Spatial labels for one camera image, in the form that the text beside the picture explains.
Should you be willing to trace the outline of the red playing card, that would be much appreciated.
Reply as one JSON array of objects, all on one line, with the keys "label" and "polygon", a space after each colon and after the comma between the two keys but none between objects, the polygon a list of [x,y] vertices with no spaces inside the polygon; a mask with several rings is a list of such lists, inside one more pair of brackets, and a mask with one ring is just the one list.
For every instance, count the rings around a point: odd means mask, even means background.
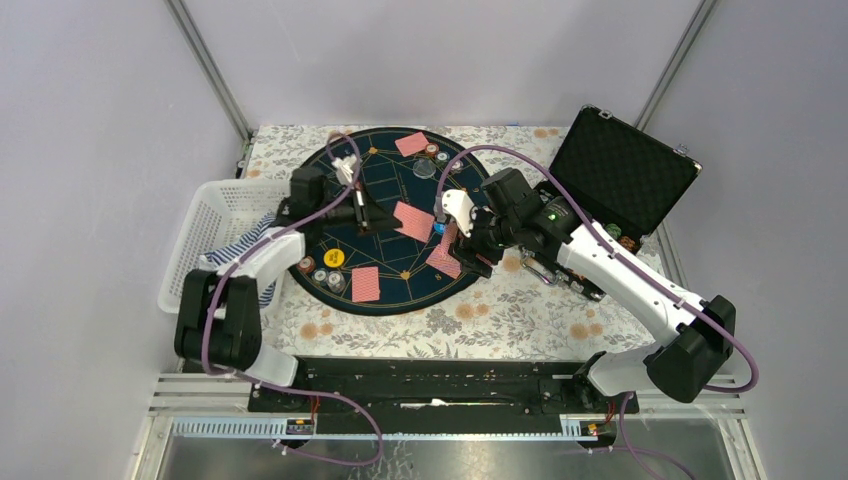
[{"label": "red playing card", "polygon": [[377,266],[356,267],[351,271],[352,301],[374,302],[380,299],[380,277]]},{"label": "red playing card", "polygon": [[435,248],[428,256],[426,264],[452,279],[457,279],[462,273],[460,262],[446,251],[438,248]]},{"label": "red playing card", "polygon": [[397,151],[403,157],[410,157],[424,151],[428,144],[429,140],[421,131],[406,135],[395,141]]},{"label": "red playing card", "polygon": [[428,243],[435,217],[404,202],[395,206],[394,217],[401,222],[396,231],[422,243]]}]

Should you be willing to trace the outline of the yellow dealer button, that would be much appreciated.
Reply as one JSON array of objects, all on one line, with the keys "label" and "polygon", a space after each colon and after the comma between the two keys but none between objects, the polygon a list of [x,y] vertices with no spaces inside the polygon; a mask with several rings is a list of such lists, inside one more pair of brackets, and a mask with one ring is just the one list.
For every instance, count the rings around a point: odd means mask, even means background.
[{"label": "yellow dealer button", "polygon": [[323,255],[323,263],[331,269],[340,268],[346,260],[345,252],[340,248],[328,249]]}]

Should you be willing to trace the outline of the red five chip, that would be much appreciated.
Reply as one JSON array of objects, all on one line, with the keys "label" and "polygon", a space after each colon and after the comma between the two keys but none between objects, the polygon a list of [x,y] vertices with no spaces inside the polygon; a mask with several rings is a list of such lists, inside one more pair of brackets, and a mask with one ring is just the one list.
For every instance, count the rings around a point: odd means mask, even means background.
[{"label": "red five chip", "polygon": [[316,268],[316,263],[311,256],[306,256],[296,264],[296,268],[302,274],[309,274]]},{"label": "red five chip", "polygon": [[429,144],[425,147],[425,149],[424,149],[424,153],[425,153],[425,154],[426,154],[429,158],[435,159],[435,158],[439,155],[439,153],[440,153],[439,145],[438,145],[438,144],[436,144],[436,143],[429,143]]}]

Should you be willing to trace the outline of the green fifty chip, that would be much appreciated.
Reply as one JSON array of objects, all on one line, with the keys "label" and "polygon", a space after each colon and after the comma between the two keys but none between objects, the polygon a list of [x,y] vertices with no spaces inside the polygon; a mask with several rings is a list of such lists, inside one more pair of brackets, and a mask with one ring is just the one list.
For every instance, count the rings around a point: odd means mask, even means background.
[{"label": "green fifty chip", "polygon": [[445,165],[449,162],[451,156],[447,152],[440,151],[435,156],[435,161],[439,165]]}]

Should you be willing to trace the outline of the red card deck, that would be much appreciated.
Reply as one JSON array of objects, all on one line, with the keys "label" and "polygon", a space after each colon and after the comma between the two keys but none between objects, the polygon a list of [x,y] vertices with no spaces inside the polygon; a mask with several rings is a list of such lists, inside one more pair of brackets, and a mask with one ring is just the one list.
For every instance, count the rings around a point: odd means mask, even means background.
[{"label": "red card deck", "polygon": [[445,227],[442,239],[438,246],[434,249],[433,254],[437,258],[445,258],[450,256],[450,248],[456,240],[458,228],[455,223],[450,223]]}]

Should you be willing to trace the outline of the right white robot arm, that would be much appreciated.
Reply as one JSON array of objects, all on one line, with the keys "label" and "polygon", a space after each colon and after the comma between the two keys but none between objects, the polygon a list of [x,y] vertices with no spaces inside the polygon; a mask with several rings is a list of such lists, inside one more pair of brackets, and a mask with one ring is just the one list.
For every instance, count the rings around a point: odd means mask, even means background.
[{"label": "right white robot arm", "polygon": [[546,201],[517,169],[486,179],[482,190],[484,207],[461,189],[442,192],[436,201],[459,230],[450,254],[464,272],[488,277],[503,251],[519,246],[587,278],[653,337],[648,346],[587,360],[573,386],[579,407],[597,412],[613,396],[648,388],[691,403],[708,388],[733,351],[728,329],[735,308],[727,299],[705,301],[672,283],[590,220],[567,192]]}]

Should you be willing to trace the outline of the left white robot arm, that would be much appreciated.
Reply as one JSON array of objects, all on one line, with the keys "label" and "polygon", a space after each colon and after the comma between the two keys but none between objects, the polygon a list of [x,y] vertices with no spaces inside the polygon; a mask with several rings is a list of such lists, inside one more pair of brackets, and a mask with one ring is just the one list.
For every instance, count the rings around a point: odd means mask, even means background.
[{"label": "left white robot arm", "polygon": [[297,375],[295,357],[263,342],[261,293],[304,259],[327,228],[365,235],[402,225],[349,168],[341,179],[344,188],[334,193],[321,169],[296,169],[268,229],[245,252],[186,275],[173,342],[179,357],[200,362],[208,373],[240,372],[273,385],[272,398],[285,410],[307,404],[311,387]]}]

